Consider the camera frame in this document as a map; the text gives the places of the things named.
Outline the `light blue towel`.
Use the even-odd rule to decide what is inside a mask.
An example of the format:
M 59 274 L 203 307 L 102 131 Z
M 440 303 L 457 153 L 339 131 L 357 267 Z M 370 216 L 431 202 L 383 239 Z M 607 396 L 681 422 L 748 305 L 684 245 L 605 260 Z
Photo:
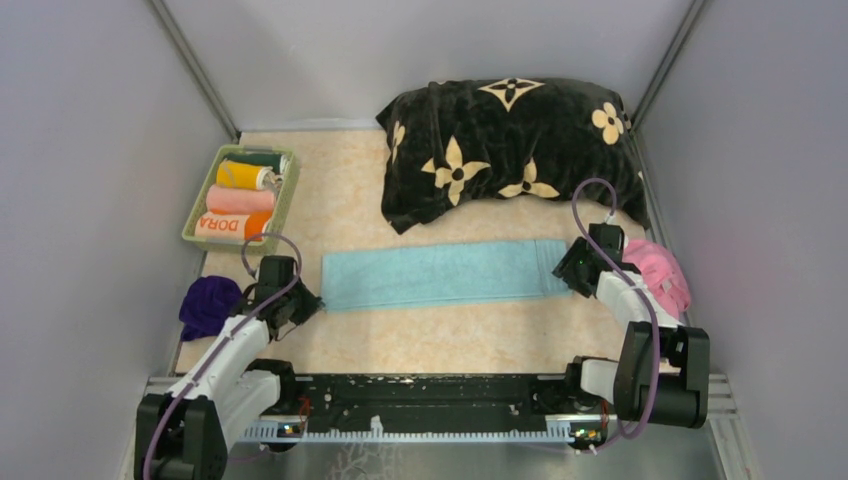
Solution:
M 473 305 L 567 296 L 552 271 L 563 240 L 441 244 L 327 254 L 321 296 L 330 312 Z

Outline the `black floral blanket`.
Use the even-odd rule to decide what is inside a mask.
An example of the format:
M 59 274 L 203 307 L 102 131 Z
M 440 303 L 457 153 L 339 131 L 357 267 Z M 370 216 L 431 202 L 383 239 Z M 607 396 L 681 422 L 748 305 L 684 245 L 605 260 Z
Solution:
M 432 82 L 377 115 L 381 212 L 398 233 L 472 200 L 579 196 L 650 224 L 622 97 L 568 78 Z

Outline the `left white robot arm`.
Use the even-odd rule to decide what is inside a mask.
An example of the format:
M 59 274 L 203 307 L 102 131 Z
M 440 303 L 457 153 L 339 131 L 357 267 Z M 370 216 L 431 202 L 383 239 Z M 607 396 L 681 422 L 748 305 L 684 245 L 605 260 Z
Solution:
M 252 271 L 246 289 L 215 275 L 190 285 L 179 311 L 184 336 L 211 334 L 214 340 L 165 392 L 142 398 L 135 478 L 220 479 L 233 446 L 260 416 L 303 413 L 308 401 L 292 364 L 260 356 L 323 306 L 301 270 L 300 254 L 271 255 Z

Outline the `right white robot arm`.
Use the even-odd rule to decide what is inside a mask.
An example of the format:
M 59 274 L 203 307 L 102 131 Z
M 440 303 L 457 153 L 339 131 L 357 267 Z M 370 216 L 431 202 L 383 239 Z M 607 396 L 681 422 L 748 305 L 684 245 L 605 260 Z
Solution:
M 710 338 L 681 320 L 691 293 L 675 257 L 654 242 L 627 239 L 619 226 L 593 223 L 553 274 L 600 301 L 625 330 L 618 359 L 576 357 L 567 366 L 567 406 L 588 412 L 602 399 L 624 421 L 701 427 Z

